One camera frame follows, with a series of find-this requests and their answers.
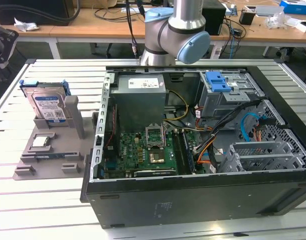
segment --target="metal slotted table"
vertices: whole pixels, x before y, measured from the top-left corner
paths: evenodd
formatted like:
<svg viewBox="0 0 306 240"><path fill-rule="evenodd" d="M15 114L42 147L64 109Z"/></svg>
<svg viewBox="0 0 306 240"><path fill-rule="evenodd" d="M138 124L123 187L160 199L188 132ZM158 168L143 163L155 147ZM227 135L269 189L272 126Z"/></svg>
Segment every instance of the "metal slotted table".
<svg viewBox="0 0 306 240"><path fill-rule="evenodd" d="M136 60L37 60L25 64L0 100L0 239L306 239L306 201L284 216L103 230L90 206L80 202L82 178L14 181L14 170L34 128L34 112L19 80L69 82L83 117L99 109L106 66ZM202 60L196 65L258 66L306 124L306 85L272 60Z"/></svg>

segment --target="white sticker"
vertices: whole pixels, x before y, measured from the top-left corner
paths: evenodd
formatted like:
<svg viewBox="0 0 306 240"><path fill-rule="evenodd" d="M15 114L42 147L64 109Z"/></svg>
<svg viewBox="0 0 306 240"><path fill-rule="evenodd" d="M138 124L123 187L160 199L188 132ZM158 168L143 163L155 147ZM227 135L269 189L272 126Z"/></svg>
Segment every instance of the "white sticker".
<svg viewBox="0 0 306 240"><path fill-rule="evenodd" d="M214 173L214 174L217 173L216 168L212 164L209 165L209 169L211 170L212 173Z"/></svg>
<svg viewBox="0 0 306 240"><path fill-rule="evenodd" d="M57 96L37 96L35 101L45 120L59 123L60 120L66 119L63 109L58 106L60 100Z"/></svg>
<svg viewBox="0 0 306 240"><path fill-rule="evenodd" d="M49 159L49 156L36 156L37 159Z"/></svg>
<svg viewBox="0 0 306 240"><path fill-rule="evenodd" d="M195 111L195 115L196 115L196 117L197 117L198 119L200 119L200 118L201 118L201 111L200 111L200 110L196 110L196 111Z"/></svg>
<svg viewBox="0 0 306 240"><path fill-rule="evenodd" d="M157 78L131 78L128 80L129 89L158 89L159 87Z"/></svg>
<svg viewBox="0 0 306 240"><path fill-rule="evenodd" d="M227 85L229 85L230 87L237 87L238 84L236 82L228 82Z"/></svg>

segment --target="floor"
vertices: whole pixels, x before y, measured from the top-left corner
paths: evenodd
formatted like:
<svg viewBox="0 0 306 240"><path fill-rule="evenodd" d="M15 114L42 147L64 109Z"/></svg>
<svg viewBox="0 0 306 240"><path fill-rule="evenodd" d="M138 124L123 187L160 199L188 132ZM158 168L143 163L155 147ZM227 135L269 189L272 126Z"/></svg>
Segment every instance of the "floor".
<svg viewBox="0 0 306 240"><path fill-rule="evenodd" d="M15 50L12 57L10 58L8 66L10 76L7 82L0 82L0 98L5 92L5 90L8 88L9 84L15 78L23 64L26 62L26 59L52 59L52 54L47 43L36 42L34 44L31 44L29 42L18 42L16 47L22 55ZM96 48L97 55L91 54L90 45L88 43L60 43L59 47L63 59L105 59L108 44L99 44ZM264 49L264 47L241 46L234 58L263 59L264 57L262 56L262 53ZM276 52L277 49L272 49L268 58L276 59ZM110 50L110 54L112 59L134 58L133 52L129 44L113 44ZM221 58L228 59L229 54L224 53ZM292 58L287 65L302 80L305 79L306 56L303 54L301 48L296 48L293 51Z"/></svg>

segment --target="blue box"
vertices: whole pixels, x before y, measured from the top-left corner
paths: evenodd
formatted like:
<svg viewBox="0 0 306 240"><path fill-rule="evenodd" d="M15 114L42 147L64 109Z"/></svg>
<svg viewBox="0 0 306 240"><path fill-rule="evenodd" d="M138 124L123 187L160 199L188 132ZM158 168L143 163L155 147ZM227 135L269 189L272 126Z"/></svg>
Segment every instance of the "blue box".
<svg viewBox="0 0 306 240"><path fill-rule="evenodd" d="M279 5L284 7L284 13L286 14L306 15L306 2L305 1L283 0L281 1Z"/></svg>

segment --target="motherboard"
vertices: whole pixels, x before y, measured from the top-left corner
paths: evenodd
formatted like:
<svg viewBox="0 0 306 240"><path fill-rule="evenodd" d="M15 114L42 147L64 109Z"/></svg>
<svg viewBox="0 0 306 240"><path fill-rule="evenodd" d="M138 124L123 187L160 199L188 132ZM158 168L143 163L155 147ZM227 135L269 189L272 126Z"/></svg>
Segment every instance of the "motherboard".
<svg viewBox="0 0 306 240"><path fill-rule="evenodd" d="M192 131L148 132L120 134L119 155L105 160L105 178L170 176L194 171L192 151L197 142ZM191 163L189 170L179 160Z"/></svg>

